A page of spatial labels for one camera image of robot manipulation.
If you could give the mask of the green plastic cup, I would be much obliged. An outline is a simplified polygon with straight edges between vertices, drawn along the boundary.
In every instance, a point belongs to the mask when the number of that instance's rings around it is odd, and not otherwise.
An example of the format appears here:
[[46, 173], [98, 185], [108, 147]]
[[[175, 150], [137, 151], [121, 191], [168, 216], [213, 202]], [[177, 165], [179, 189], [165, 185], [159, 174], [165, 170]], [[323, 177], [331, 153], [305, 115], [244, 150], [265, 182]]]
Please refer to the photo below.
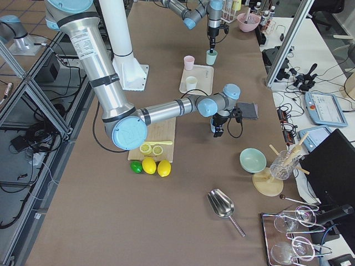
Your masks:
[[216, 50], [207, 50], [206, 51], [206, 64], [214, 65], [216, 62], [218, 52]]

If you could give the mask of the pink plastic cup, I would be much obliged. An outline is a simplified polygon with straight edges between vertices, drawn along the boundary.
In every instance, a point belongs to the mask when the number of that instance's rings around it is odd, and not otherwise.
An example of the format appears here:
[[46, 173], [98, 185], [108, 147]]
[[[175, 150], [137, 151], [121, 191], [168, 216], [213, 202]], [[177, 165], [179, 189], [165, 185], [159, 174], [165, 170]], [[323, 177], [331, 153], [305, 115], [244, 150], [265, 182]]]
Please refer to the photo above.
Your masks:
[[195, 58], [192, 55], [187, 55], [184, 57], [184, 69], [191, 71], [194, 67]]

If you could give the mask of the cream plastic cup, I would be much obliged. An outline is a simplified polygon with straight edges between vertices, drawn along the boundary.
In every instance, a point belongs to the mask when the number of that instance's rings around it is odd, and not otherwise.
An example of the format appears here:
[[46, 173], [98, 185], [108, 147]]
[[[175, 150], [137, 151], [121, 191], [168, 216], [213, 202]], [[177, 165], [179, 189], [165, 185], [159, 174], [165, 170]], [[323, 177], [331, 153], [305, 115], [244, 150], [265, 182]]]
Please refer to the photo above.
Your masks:
[[185, 82], [186, 82], [186, 90], [190, 91], [196, 89], [198, 80], [195, 76], [188, 76]]

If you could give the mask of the yellow cup on rack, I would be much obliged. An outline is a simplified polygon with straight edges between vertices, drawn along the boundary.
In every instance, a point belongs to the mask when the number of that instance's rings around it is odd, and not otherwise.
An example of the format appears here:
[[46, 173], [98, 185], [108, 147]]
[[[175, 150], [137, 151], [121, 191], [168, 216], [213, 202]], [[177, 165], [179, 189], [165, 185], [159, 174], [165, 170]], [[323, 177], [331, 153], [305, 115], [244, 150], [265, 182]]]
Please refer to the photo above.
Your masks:
[[241, 2], [242, 0], [233, 0], [232, 10], [239, 11], [241, 9]]

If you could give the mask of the pink bowl with ice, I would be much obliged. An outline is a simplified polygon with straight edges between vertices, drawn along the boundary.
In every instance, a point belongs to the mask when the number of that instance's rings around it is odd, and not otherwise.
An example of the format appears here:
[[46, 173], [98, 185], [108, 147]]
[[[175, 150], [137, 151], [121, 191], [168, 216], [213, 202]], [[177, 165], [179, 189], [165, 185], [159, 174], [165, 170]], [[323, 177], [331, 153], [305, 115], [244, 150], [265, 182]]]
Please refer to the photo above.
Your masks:
[[261, 17], [251, 13], [245, 23], [245, 15], [245, 13], [241, 13], [237, 16], [238, 27], [242, 32], [251, 32], [259, 25]]

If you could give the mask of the wooden cutting board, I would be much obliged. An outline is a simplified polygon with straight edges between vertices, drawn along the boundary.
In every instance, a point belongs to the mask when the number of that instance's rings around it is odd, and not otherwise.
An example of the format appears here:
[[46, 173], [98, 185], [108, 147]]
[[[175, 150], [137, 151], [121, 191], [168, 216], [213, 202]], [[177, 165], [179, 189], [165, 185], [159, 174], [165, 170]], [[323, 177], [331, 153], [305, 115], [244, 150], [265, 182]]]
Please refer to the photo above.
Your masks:
[[148, 135], [146, 141], [152, 142], [162, 142], [162, 141], [172, 141], [171, 145], [167, 144], [157, 144], [151, 145], [152, 147], [161, 146], [163, 152], [161, 155], [156, 155], [151, 152], [148, 155], [145, 155], [140, 152], [139, 148], [131, 150], [128, 153], [129, 161], [142, 161], [145, 157], [152, 157], [156, 162], [161, 160], [168, 160], [170, 163], [173, 162], [174, 155], [174, 142], [175, 142], [175, 125], [176, 118], [171, 118], [161, 122], [157, 122], [148, 126]]

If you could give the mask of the yellow lemon left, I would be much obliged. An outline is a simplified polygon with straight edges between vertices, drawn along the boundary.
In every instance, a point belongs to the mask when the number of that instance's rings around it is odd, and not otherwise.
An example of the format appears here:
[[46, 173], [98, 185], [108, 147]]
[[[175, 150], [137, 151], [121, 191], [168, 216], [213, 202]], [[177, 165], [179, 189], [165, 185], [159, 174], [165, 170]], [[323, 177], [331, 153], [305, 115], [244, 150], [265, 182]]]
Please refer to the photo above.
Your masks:
[[171, 164], [168, 160], [162, 160], [158, 164], [157, 168], [160, 177], [167, 177], [171, 172]]

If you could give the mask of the yellow plastic knife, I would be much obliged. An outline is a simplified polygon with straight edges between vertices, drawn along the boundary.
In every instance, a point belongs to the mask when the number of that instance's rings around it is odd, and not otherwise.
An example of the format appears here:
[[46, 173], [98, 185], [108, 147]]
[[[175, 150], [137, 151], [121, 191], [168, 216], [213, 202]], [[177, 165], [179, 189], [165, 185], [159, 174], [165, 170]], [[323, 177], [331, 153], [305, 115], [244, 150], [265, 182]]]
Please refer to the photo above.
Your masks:
[[172, 145], [173, 141], [145, 141], [144, 142], [147, 145]]

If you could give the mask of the wooden cup tree stand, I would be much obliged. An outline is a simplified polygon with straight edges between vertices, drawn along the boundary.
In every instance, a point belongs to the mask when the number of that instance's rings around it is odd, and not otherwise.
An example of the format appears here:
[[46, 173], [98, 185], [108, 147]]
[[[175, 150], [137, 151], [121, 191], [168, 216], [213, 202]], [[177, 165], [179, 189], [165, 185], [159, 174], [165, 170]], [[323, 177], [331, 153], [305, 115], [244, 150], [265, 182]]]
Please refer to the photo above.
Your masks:
[[[308, 133], [304, 135], [303, 138], [300, 139], [297, 145], [293, 147], [291, 151], [291, 155], [293, 157], [298, 156], [300, 151], [302, 150], [302, 143], [308, 136]], [[274, 151], [276, 155], [279, 155], [280, 152], [278, 152], [271, 144], [269, 144], [269, 147]], [[304, 170], [303, 168], [296, 166], [297, 169], [300, 171], [304, 172], [305, 174], [309, 175], [310, 172], [307, 170]], [[253, 184], [255, 188], [263, 195], [266, 196], [277, 196], [279, 195], [282, 190], [283, 190], [283, 180], [278, 180], [271, 175], [270, 167], [266, 167], [263, 171], [258, 172], [253, 174], [252, 177]]]

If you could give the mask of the clear glass on stand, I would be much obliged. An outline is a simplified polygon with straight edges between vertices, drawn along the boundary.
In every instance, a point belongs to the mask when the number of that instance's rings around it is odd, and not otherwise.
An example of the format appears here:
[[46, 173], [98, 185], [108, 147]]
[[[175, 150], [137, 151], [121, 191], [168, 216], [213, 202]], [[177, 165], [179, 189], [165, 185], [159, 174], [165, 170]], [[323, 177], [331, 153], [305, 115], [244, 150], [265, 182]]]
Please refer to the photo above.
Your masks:
[[281, 151], [270, 166], [272, 177], [278, 180], [288, 179], [296, 168], [298, 161], [298, 156], [293, 157], [290, 152]]

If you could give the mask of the metal scoop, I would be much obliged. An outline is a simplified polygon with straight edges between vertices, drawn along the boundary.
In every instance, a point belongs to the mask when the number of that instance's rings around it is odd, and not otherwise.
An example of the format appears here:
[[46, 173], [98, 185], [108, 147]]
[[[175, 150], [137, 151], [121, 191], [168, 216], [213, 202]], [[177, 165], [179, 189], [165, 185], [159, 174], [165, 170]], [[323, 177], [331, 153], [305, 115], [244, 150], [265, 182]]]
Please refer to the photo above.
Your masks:
[[207, 194], [207, 198], [212, 206], [212, 209], [221, 218], [228, 218], [241, 237], [245, 237], [246, 234], [240, 227], [240, 225], [234, 220], [232, 214], [234, 212], [233, 201], [224, 194], [220, 189], [216, 188], [211, 190]]

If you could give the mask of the lemon half slice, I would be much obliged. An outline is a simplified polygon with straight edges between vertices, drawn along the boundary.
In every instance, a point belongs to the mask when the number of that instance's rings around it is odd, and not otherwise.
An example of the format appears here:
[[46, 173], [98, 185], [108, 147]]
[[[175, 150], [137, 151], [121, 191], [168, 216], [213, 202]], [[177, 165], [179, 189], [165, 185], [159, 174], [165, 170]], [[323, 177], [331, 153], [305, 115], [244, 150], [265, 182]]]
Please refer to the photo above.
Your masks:
[[149, 155], [152, 153], [153, 148], [150, 144], [147, 143], [143, 143], [142, 145], [140, 145], [139, 147], [139, 151], [143, 154], [143, 155]]

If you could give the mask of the yellow lemon middle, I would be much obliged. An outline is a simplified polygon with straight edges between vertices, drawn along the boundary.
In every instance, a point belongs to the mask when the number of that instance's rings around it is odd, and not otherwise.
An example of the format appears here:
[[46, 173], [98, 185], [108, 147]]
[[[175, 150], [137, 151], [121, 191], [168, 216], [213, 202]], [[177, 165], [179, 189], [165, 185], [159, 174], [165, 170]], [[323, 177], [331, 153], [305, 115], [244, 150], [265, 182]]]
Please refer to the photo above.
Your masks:
[[143, 170], [150, 174], [153, 175], [156, 172], [156, 162], [152, 157], [146, 157], [142, 160], [142, 167]]

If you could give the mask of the green lime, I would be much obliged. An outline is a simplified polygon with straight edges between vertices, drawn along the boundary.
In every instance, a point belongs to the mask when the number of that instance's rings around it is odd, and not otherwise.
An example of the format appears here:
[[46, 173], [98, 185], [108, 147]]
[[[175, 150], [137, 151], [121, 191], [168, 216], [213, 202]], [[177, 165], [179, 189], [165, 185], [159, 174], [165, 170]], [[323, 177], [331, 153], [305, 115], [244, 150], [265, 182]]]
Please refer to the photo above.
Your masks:
[[135, 173], [141, 173], [143, 171], [143, 166], [140, 161], [132, 161], [130, 164], [130, 168]]

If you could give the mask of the aluminium frame post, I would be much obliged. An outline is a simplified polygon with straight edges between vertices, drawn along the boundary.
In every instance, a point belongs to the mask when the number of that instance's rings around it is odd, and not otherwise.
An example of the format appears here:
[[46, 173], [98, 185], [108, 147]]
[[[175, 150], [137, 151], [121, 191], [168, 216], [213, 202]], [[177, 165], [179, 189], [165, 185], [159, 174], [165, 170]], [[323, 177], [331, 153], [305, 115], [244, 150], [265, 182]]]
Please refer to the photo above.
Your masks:
[[306, 18], [309, 10], [311, 9], [312, 5], [314, 3], [314, 0], [304, 0], [301, 1], [299, 8], [297, 9], [297, 12], [292, 20], [292, 23], [286, 33], [286, 36], [280, 46], [279, 52], [277, 53], [275, 60], [271, 66], [270, 71], [268, 72], [268, 75], [265, 80], [265, 84], [268, 88], [271, 88], [276, 76], [281, 69], [281, 66], [286, 59], [286, 56], [288, 54], [288, 51], [291, 47], [291, 44], [298, 33], [303, 20]]

